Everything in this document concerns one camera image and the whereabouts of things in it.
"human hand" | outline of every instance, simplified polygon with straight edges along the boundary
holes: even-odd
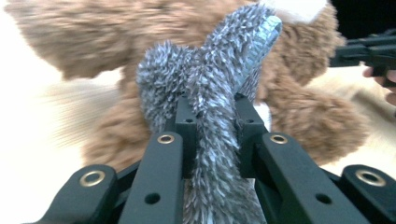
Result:
[[[363,72],[363,75],[365,77],[371,77],[373,74],[373,68],[368,68]],[[387,78],[396,83],[396,70],[390,70],[387,73]],[[382,85],[382,83],[384,83],[385,79],[383,77],[374,77],[374,80],[379,83],[380,85]],[[396,105],[396,87],[388,87],[388,90],[392,91],[391,93],[389,93],[385,99],[388,103],[392,104],[392,105]]]

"light wooden surface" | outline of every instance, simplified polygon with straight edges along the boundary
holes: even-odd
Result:
[[[0,60],[0,223],[35,221],[68,177],[80,168],[79,149],[90,128],[119,97],[119,71],[94,80],[62,82],[60,73],[37,58],[2,10]],[[340,174],[348,164],[374,166],[396,178],[396,107],[363,67],[331,69],[310,87],[353,102],[370,118],[371,136],[361,149],[325,165]]]

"brass ring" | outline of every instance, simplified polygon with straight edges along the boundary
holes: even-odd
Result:
[[[90,175],[99,175],[96,179],[94,180],[87,180],[87,177]],[[102,182],[102,180],[105,179],[105,172],[103,171],[91,171],[88,172],[87,174],[83,175],[80,179],[79,179],[79,184],[82,187],[92,187],[95,186],[97,184],[99,184],[100,182]]]
[[[356,172],[356,176],[359,180],[363,181],[364,183],[376,187],[384,187],[387,185],[387,181],[382,178],[380,175],[373,173],[367,170],[358,170]]]
[[[278,144],[287,144],[288,139],[285,136],[279,135],[279,134],[274,134],[271,136],[271,141],[278,143]]]
[[[175,141],[175,137],[170,134],[164,134],[158,137],[157,141],[161,144],[169,144]]]

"gray stuffed animal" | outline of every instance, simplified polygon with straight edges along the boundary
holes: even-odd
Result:
[[[263,223],[251,182],[240,176],[234,95],[253,101],[262,60],[281,21],[262,4],[228,15],[201,48],[166,42],[147,52],[138,66],[145,118],[154,133],[176,113],[185,92],[197,118],[195,167],[186,183],[185,223]]]

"brown teddy bear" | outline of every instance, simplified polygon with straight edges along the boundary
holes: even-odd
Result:
[[[82,152],[85,164],[119,171],[142,158],[150,136],[134,81],[146,50],[165,40],[199,47],[226,14],[254,1],[8,2],[6,11],[27,42],[65,79],[123,66],[121,99],[98,122]],[[304,87],[326,71],[329,57],[344,43],[333,6],[325,0],[268,4],[282,19],[283,31],[263,62],[256,99],[269,105],[273,131],[295,137],[318,164],[356,150],[367,135],[364,119],[348,102]],[[296,13],[295,4],[316,7]]]

